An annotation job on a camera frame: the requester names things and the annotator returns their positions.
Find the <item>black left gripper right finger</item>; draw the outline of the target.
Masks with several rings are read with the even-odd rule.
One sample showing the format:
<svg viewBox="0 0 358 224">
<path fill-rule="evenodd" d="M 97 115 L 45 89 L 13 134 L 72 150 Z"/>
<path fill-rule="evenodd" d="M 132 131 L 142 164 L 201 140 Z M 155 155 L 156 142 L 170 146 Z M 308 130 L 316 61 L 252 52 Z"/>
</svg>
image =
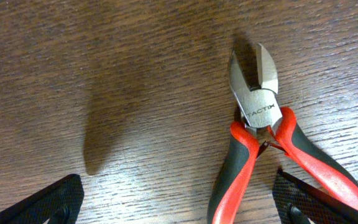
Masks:
<svg viewBox="0 0 358 224">
<path fill-rule="evenodd" d="M 272 189 L 284 224 L 358 224 L 358 210 L 279 169 Z"/>
</svg>

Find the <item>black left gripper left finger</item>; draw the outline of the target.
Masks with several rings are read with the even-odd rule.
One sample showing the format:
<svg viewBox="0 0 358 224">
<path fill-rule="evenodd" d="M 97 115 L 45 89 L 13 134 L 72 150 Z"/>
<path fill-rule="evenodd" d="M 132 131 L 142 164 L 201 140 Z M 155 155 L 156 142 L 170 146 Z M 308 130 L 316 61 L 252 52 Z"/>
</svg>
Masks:
<svg viewBox="0 0 358 224">
<path fill-rule="evenodd" d="M 0 223 L 75 223 L 85 193 L 70 174 L 0 212 Z"/>
</svg>

